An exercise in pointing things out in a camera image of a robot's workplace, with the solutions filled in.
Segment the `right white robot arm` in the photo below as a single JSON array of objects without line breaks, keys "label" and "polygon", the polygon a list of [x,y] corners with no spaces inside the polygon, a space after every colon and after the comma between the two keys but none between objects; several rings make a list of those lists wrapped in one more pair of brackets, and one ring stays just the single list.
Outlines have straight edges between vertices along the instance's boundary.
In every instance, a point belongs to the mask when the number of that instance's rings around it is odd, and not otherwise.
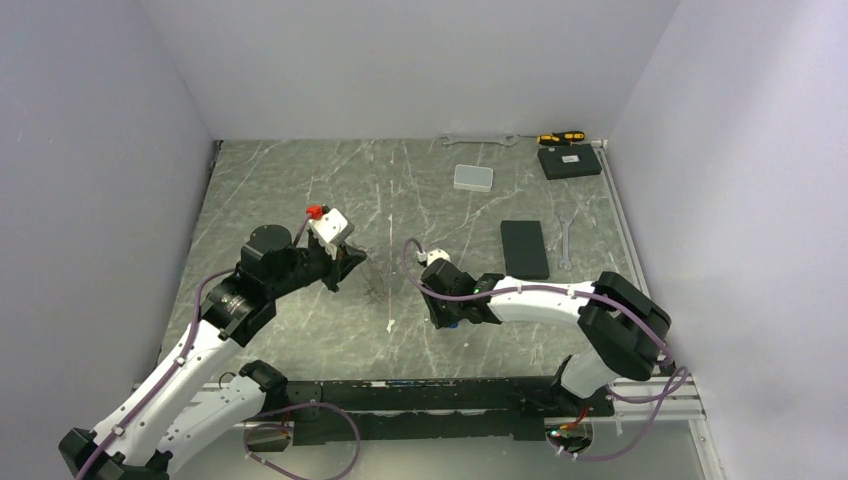
[{"label": "right white robot arm", "polygon": [[574,415],[592,395],[619,378],[647,381],[660,359],[670,359],[670,316],[623,276],[554,284],[501,274],[474,278],[450,261],[428,263],[412,281],[438,328],[473,324],[538,323],[577,329],[587,348],[558,367],[551,388],[557,411]]}]

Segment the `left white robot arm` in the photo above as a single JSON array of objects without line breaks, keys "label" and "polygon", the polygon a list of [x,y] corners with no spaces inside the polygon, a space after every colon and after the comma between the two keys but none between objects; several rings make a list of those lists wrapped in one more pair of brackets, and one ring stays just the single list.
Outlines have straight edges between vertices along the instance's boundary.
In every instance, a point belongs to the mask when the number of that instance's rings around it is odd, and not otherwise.
[{"label": "left white robot arm", "polygon": [[192,400],[275,317],[277,299],[316,281],[337,291],[367,258],[346,243],[346,230],[304,230],[300,247],[283,226],[256,228],[221,283],[197,291],[185,333],[139,388],[93,429],[74,428],[60,441],[75,478],[170,479],[235,423],[285,411],[287,379],[262,361],[246,364],[213,398]]}]

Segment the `metal keyring disc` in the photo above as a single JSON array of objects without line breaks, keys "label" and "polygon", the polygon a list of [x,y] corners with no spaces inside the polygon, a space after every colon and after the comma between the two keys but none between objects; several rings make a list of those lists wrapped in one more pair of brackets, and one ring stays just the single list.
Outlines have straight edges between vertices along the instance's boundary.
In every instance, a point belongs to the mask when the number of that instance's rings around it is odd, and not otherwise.
[{"label": "metal keyring disc", "polygon": [[385,275],[371,251],[366,251],[366,260],[362,264],[363,275],[367,289],[375,300],[389,303],[391,291],[385,280]]}]

